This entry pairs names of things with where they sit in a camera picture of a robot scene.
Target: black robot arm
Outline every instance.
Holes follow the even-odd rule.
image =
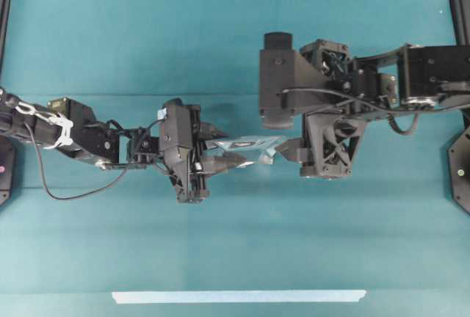
[[[151,136],[151,128],[157,123],[160,137]],[[39,147],[58,150],[68,158],[103,170],[122,170],[117,180],[128,170],[155,167],[170,179],[180,203],[199,203],[209,196],[208,177],[245,161],[229,154],[208,156],[206,141],[226,135],[200,120],[199,106],[184,105],[181,99],[165,103],[147,128],[124,129],[114,120],[98,121],[89,106],[70,98],[49,101],[44,107],[22,101],[0,88],[0,135],[29,144],[33,139],[42,175]],[[123,137],[128,139],[126,162],[120,163]],[[56,199],[83,197],[55,197],[47,189],[44,177],[43,184]]]
[[[380,68],[396,65],[398,77]],[[266,34],[260,53],[259,114],[265,128],[290,128],[302,115],[302,135],[278,146],[301,164],[304,177],[351,173],[368,122],[387,119],[411,134],[423,113],[470,107],[470,46],[404,45],[373,57],[351,57],[341,43],[317,40],[299,51],[292,36]],[[395,117],[414,115],[402,130]]]

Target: teal mat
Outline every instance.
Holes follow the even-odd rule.
[[[257,113],[262,35],[277,30],[294,33],[296,48],[321,37],[357,55],[455,43],[447,0],[12,0],[1,85],[39,103],[70,96],[125,127],[147,125],[182,95],[231,136],[279,134]],[[372,123],[348,179],[300,179],[278,158],[211,178],[201,205],[177,204],[153,170],[53,201],[33,149],[20,146],[18,188],[0,208],[0,315],[466,316],[470,217],[451,199],[445,154],[462,128],[457,112],[423,116],[408,138]],[[57,194],[116,176],[43,155]],[[366,296],[226,305],[111,296],[300,289]]]

